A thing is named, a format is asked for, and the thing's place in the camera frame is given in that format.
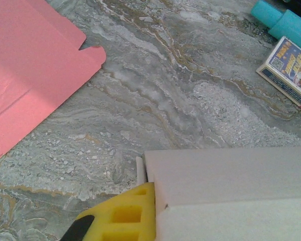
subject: marble countertop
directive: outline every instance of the marble countertop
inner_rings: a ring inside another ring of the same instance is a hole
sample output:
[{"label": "marble countertop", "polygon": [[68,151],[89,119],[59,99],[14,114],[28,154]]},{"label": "marble countertop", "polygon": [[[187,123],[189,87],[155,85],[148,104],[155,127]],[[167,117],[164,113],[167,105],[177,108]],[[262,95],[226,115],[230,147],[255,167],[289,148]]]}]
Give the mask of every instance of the marble countertop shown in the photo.
[{"label": "marble countertop", "polygon": [[57,240],[136,184],[145,150],[301,146],[301,110],[255,72],[276,42],[255,0],[48,2],[107,61],[0,160],[3,240]]}]

